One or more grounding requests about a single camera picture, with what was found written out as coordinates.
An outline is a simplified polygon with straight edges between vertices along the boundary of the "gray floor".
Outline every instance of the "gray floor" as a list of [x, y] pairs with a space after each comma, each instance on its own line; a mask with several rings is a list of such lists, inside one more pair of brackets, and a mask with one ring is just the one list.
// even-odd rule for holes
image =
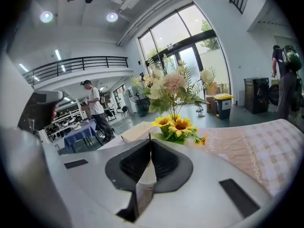
[[[260, 114], [251, 114], [249, 111], [245, 110], [243, 107], [238, 107], [233, 105], [231, 107], [230, 118], [225, 120], [218, 119], [215, 115], [209, 114], [206, 112], [206, 106], [204, 105], [205, 115], [204, 117], [198, 117], [195, 112], [197, 109], [194, 105], [186, 105], [183, 106], [180, 115], [182, 117], [187, 117], [191, 119], [192, 124], [194, 124], [198, 128], [218, 128], [218, 127], [236, 127], [236, 126], [244, 126], [251, 124], [259, 124], [264, 122], [269, 122], [272, 120], [276, 120], [275, 107], [269, 106], [268, 112], [260, 113]], [[304, 133], [304, 119], [301, 116], [302, 109], [295, 115], [294, 113], [290, 114], [288, 119], [293, 125], [299, 128]], [[114, 128], [117, 135], [125, 132], [131, 127], [141, 123], [142, 121], [152, 122], [156, 117], [165, 116], [168, 113], [163, 113], [160, 115], [158, 112], [148, 114], [144, 117], [140, 117], [138, 114], [134, 114], [131, 116], [126, 115], [125, 118], [119, 120], [115, 123], [111, 123], [111, 126]], [[93, 142], [93, 146], [86, 147], [83, 141], [78, 141], [75, 144], [75, 148], [77, 152], [86, 152], [93, 151], [100, 148], [100, 144], [96, 141], [95, 138], [91, 138]], [[59, 151], [59, 154], [67, 154], [65, 148]]]

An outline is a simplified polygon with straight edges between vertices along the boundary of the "recessed light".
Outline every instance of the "recessed light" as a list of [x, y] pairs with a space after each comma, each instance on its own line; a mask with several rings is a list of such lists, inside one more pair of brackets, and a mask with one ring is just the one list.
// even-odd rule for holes
[[49, 23], [50, 21], [52, 21], [53, 19], [53, 14], [50, 11], [44, 11], [41, 15], [40, 15], [40, 20], [43, 23]]
[[106, 16], [106, 20], [109, 21], [109, 22], [115, 22], [117, 19], [118, 19], [117, 13], [109, 13]]
[[19, 63], [19, 66], [20, 66], [24, 71], [28, 72], [28, 70], [23, 66], [22, 63]]

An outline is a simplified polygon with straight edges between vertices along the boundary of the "artificial flower bouquet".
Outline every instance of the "artificial flower bouquet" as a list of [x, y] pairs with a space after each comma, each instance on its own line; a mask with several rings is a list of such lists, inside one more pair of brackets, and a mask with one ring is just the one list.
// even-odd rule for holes
[[206, 89], [214, 80], [213, 70], [200, 72], [201, 82], [192, 83], [190, 70], [184, 61], [179, 60], [178, 66], [170, 64], [171, 72], [168, 73], [168, 59], [163, 55], [163, 67], [148, 60], [152, 69], [151, 76], [131, 78], [132, 84], [141, 89], [143, 94], [150, 99], [149, 112], [169, 112], [166, 117], [158, 117], [153, 126], [158, 126], [161, 133], [154, 133], [157, 139], [183, 144], [185, 139], [193, 139], [195, 144], [205, 144], [206, 137], [197, 136], [197, 128], [191, 124], [190, 119], [181, 118], [179, 112], [183, 103], [194, 104], [202, 107], [207, 101], [199, 97], [201, 90]]

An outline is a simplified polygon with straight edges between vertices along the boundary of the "ceiling light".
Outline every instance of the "ceiling light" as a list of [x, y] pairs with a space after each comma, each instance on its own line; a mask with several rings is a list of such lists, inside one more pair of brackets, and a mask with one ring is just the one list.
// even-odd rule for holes
[[39, 81], [39, 79], [35, 75], [33, 76], [33, 78], [36, 79], [37, 81]]
[[24, 71], [28, 72], [28, 70], [27, 70], [21, 63], [19, 63], [19, 66], [20, 66]]
[[61, 56], [60, 56], [59, 51], [57, 49], [55, 50], [55, 54], [56, 54], [58, 60], [61, 60]]
[[117, 13], [109, 13], [106, 16], [106, 20], [109, 21], [109, 22], [115, 22], [117, 19], [118, 19]]
[[43, 23], [49, 23], [50, 21], [52, 21], [53, 19], [53, 14], [50, 11], [44, 11], [41, 15], [40, 15], [40, 20]]

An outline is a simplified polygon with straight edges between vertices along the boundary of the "black slot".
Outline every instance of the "black slot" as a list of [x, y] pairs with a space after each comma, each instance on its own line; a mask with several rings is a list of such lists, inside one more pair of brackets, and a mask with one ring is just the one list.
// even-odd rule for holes
[[80, 166], [80, 165], [84, 165], [84, 164], [87, 164], [88, 162], [84, 159], [82, 160], [78, 160], [78, 161], [72, 161], [72, 162], [69, 162], [69, 163], [65, 163], [65, 166], [67, 169], [70, 169], [70, 168], [73, 168], [73, 167], [77, 167], [77, 166]]
[[227, 179], [219, 183], [244, 218], [260, 209], [234, 180]]

